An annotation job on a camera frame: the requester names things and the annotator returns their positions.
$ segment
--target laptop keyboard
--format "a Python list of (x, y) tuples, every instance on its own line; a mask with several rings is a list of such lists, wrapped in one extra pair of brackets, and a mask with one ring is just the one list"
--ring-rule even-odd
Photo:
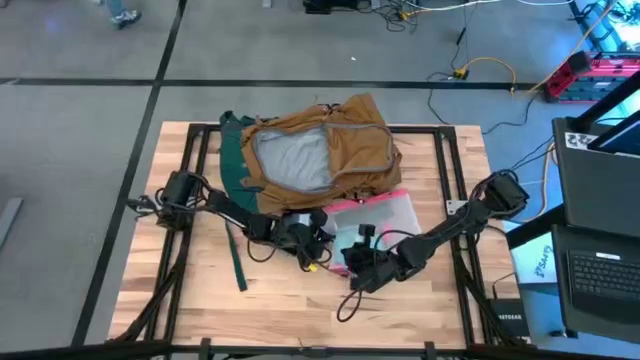
[(569, 252), (573, 292), (640, 302), (640, 259), (629, 262)]

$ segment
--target red equipment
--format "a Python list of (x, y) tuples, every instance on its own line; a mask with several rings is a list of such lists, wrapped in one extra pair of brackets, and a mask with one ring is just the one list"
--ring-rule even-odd
[(544, 85), (548, 102), (595, 102), (640, 70), (637, 53), (577, 52)]

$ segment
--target table frame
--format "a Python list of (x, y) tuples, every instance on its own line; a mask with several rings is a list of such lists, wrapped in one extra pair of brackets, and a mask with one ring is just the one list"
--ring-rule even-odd
[[(447, 201), (449, 200), (467, 200), (467, 191), (464, 183), (464, 176), (462, 173), (462, 163), (460, 159), (460, 153), (457, 144), (456, 130), (452, 126), (389, 126), (389, 129), (394, 134), (425, 134), (426, 136), (433, 136), (436, 161), (438, 163), (438, 174), (443, 194), (442, 204), (445, 214), (447, 214)], [(207, 152), (209, 148), (210, 135), (214, 132), (220, 132), (220, 124), (213, 123), (192, 123), (189, 125), (185, 147), (182, 154), (182, 160), (180, 164), (181, 171), (188, 170), (191, 167), (191, 158), (194, 152), (195, 142), (200, 137), (200, 147), (198, 149), (198, 155), (196, 158), (194, 172), (202, 175)], [(452, 196), (451, 185), (449, 183), (449, 177), (447, 172), (447, 163), (445, 161), (445, 147), (444, 141), (449, 143), (449, 150), (452, 160), (453, 172), (456, 183), (457, 199)], [(182, 292), (182, 285), (184, 282), (184, 274), (186, 270), (187, 257), (189, 255), (189, 247), (191, 244), (191, 235), (193, 230), (193, 219), (195, 215), (192, 215), (185, 229), (182, 231), (182, 239), (179, 244), (178, 254), (174, 261), (174, 264), (170, 267), (172, 258), (172, 252), (175, 237), (178, 233), (175, 230), (167, 230), (165, 234), (165, 240), (158, 264), (158, 271), (156, 276), (156, 282), (154, 286), (154, 293), (144, 307), (140, 315), (133, 321), (127, 331), (118, 336), (115, 340), (120, 341), (135, 341), (139, 338), (143, 329), (145, 330), (143, 340), (146, 342), (156, 340), (156, 329), (158, 324), (159, 305), (171, 290), (171, 299), (169, 300), (169, 306), (167, 309), (166, 324), (164, 327), (164, 334), (161, 341), (164, 343), (171, 343), (175, 333), (176, 320), (179, 311), (179, 302)], [(482, 327), (482, 335), (484, 343), (493, 344), (494, 333), (492, 326), (499, 324), (495, 312), (492, 310), (489, 302), (485, 296), (484, 282), (482, 280), (482, 270), (480, 267), (480, 260), (478, 258), (478, 252), (475, 246), (475, 241), (471, 234), (466, 234), (465, 240), (468, 250), (468, 262), (471, 266), (471, 272), (467, 269), (462, 257), (462, 248), (460, 246), (460, 236), (455, 237), (449, 241), (451, 246), (452, 261), (454, 267), (454, 278), (456, 282), (456, 290), (458, 293), (458, 302), (460, 309), (460, 316), (462, 320), (462, 330), (467, 347), (478, 344), (475, 340), (475, 334), (473, 331), (473, 320), (471, 318), (471, 309), (469, 304), (469, 298), (467, 295), (467, 289), (472, 294), (479, 306), (479, 317)], [(426, 342), (425, 349), (434, 348), (433, 343)], [(332, 349), (335, 353), (337, 348), (323, 348), (323, 351)], [(374, 352), (380, 355), (392, 355), (392, 354), (415, 354), (416, 349), (383, 349), (383, 348), (358, 348), (358, 351)]]
[[(438, 162), (439, 177), (443, 193), (443, 207), (446, 212), (447, 200), (453, 200), (449, 179), (447, 176), (447, 165), (444, 157), (444, 142), (449, 142), (456, 189), (459, 200), (466, 200), (466, 189), (462, 174), (462, 165), (457, 145), (455, 128), (451, 126), (390, 126), (392, 133), (396, 134), (427, 134), (434, 136), (436, 148), (436, 160)], [(212, 132), (219, 132), (219, 124), (190, 124), (187, 131), (187, 140), (182, 157), (180, 169), (187, 170), (190, 165), (195, 140), (201, 135), (200, 148), (196, 160), (195, 172), (202, 174), (204, 169), (209, 138)], [(150, 358), (152, 356), (164, 356), (169, 360), (172, 354), (190, 353), (198, 354), (199, 360), (212, 360), (216, 354), (229, 354), (240, 356), (240, 358), (257, 355), (302, 355), (311, 358), (327, 358), (334, 355), (343, 356), (402, 356), (420, 357), (423, 360), (437, 360), (438, 357), (453, 358), (474, 358), (474, 359), (499, 359), (513, 360), (526, 359), (537, 360), (548, 359), (571, 359), (571, 360), (612, 360), (615, 358), (605, 356), (580, 355), (561, 353), (548, 350), (539, 350), (530, 346), (504, 346), (496, 345), (493, 341), (493, 333), (489, 328), (489, 323), (498, 324), (499, 319), (484, 294), (482, 274), (475, 249), (475, 241), (471, 235), (465, 235), (469, 249), (469, 263), (472, 274), (467, 269), (460, 248), (460, 237), (451, 239), (452, 261), (458, 297), (460, 302), (460, 314), (463, 322), (466, 348), (459, 350), (437, 350), (433, 342), (426, 341), (423, 348), (348, 348), (348, 347), (317, 347), (317, 346), (217, 346), (211, 343), (210, 338), (203, 338), (200, 345), (174, 345), (173, 338), (175, 323), (178, 316), (178, 304), (182, 290), (182, 282), (186, 268), (186, 258), (188, 256), (192, 231), (191, 223), (183, 232), (182, 242), (174, 265), (169, 269), (171, 251), (175, 241), (175, 231), (168, 230), (165, 236), (165, 243), (162, 250), (161, 260), (158, 265), (158, 277), (156, 279), (154, 294), (142, 310), (141, 314), (131, 324), (129, 329), (116, 339), (108, 340), (103, 344), (70, 346), (53, 349), (42, 349), (23, 351), (16, 353), (0, 354), (3, 359), (9, 360), (69, 360), (86, 359), (93, 360), (114, 360), (114, 359), (138, 359)], [(172, 289), (172, 296), (168, 308), (167, 326), (162, 340), (154, 340), (155, 328), (157, 325), (158, 306)], [(472, 319), (467, 297), (467, 289), (470, 291), (479, 306), (479, 313), (482, 321), (482, 330), (485, 344), (476, 343), (472, 328)], [(139, 335), (143, 329), (147, 329), (144, 339), (139, 341)]]

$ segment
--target floor line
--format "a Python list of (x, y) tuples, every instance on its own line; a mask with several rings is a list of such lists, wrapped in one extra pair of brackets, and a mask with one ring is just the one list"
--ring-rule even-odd
[[(509, 90), (505, 82), (467, 81), (365, 81), (365, 80), (255, 80), (255, 79), (126, 79), (126, 78), (0, 78), (0, 86), (152, 86), (160, 87), (273, 87), (273, 88), (372, 88), (372, 89), (450, 89)], [(529, 90), (535, 84), (518, 83), (516, 90)]]
[(162, 53), (162, 58), (160, 59), (160, 65), (158, 66), (158, 72), (156, 73), (155, 80), (153, 81), (153, 87), (149, 94), (149, 99), (147, 100), (144, 115), (140, 122), (140, 127), (138, 128), (138, 133), (136, 135), (133, 148), (131, 149), (129, 162), (127, 163), (127, 168), (124, 173), (122, 184), (120, 185), (120, 190), (118, 191), (116, 205), (113, 209), (113, 213), (111, 214), (109, 226), (107, 227), (107, 233), (105, 235), (102, 249), (98, 257), (98, 262), (96, 264), (96, 269), (93, 273), (93, 277), (89, 285), (89, 290), (87, 292), (87, 297), (85, 298), (84, 305), (82, 306), (82, 311), (80, 312), (80, 317), (78, 319), (78, 324), (76, 325), (76, 330), (73, 334), (73, 339), (71, 340), (71, 346), (81, 346), (86, 340), (87, 332), (89, 331), (89, 325), (91, 324), (91, 319), (93, 318), (93, 313), (96, 304), (98, 303), (98, 297), (100, 296), (100, 290), (102, 289), (102, 284), (107, 273), (107, 267), (109, 265), (109, 261), (111, 260), (111, 254), (113, 252), (113, 247), (118, 235), (122, 216), (126, 209), (126, 201), (129, 197), (129, 192), (131, 191), (133, 179), (135, 177), (138, 164), (140, 163), (140, 156), (144, 148), (144, 142), (147, 138), (151, 120), (153, 118), (153, 112), (158, 102), (161, 82), (162, 79), (164, 79), (164, 76), (167, 72), (167, 67), (169, 66), (169, 61), (171, 60), (171, 54), (173, 53), (176, 38), (178, 36), (178, 30), (180, 30), (180, 24), (182, 22), (186, 4), (187, 0), (180, 0), (178, 2), (176, 16), (173, 19), (171, 31), (169, 32), (169, 37)]

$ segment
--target yellow cable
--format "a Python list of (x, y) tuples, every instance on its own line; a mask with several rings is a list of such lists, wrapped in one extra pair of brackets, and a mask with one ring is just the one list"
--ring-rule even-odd
[(600, 17), (598, 18), (598, 20), (596, 20), (596, 22), (593, 23), (593, 25), (591, 25), (591, 27), (584, 33), (584, 36), (582, 37), (582, 39), (580, 39), (580, 41), (578, 41), (578, 44), (576, 45), (575, 48), (573, 48), (573, 51), (571, 51), (571, 53), (569, 53), (569, 55), (567, 55), (566, 58), (564, 58), (564, 60), (562, 60), (562, 62), (560, 62), (560, 65), (558, 65), (555, 69), (553, 69), (553, 71), (551, 73), (549, 73), (549, 75), (547, 75), (546, 78), (544, 78), (544, 80), (540, 81), (539, 83), (536, 84), (536, 86), (532, 87), (529, 91), (527, 91), (527, 94), (531, 94), (532, 92), (536, 91), (537, 88), (539, 88), (540, 86), (542, 86), (544, 83), (546, 83), (549, 79), (551, 79), (551, 77), (553, 76), (553, 74), (556, 73), (556, 71), (558, 71), (558, 69), (560, 69), (560, 67), (562, 65), (564, 65), (564, 63), (567, 62), (567, 60), (569, 60), (569, 58), (571, 57), (571, 55), (575, 54), (576, 51), (578, 51), (578, 49), (580, 48), (580, 46), (582, 45), (582, 43), (587, 39), (587, 36), (589, 36), (589, 34), (591, 34), (591, 32), (593, 31), (593, 29), (600, 23), (600, 21), (602, 21), (602, 19), (604, 19), (605, 16), (607, 16), (607, 14), (609, 13), (609, 11), (611, 11), (611, 9), (618, 3), (618, 0), (614, 0), (611, 5), (609, 5), (608, 8), (606, 8), (604, 10), (604, 12), (602, 13), (602, 15), (600, 15)]
[(509, 89), (509, 92), (511, 93), (511, 95), (513, 95), (513, 93), (516, 91), (516, 71), (513, 70), (513, 68), (511, 66), (509, 66), (509, 64), (507, 64), (506, 62), (504, 62), (504, 61), (502, 61), (502, 60), (500, 60), (498, 58), (489, 57), (489, 56), (477, 57), (477, 58), (469, 60), (469, 62), (466, 65), (464, 65), (460, 69), (457, 69), (456, 72), (460, 72), (461, 74), (465, 74), (467, 72), (468, 68), (469, 68), (469, 65), (473, 64), (476, 61), (495, 61), (497, 63), (502, 64), (507, 69), (509, 69), (509, 71), (511, 71), (511, 89)]

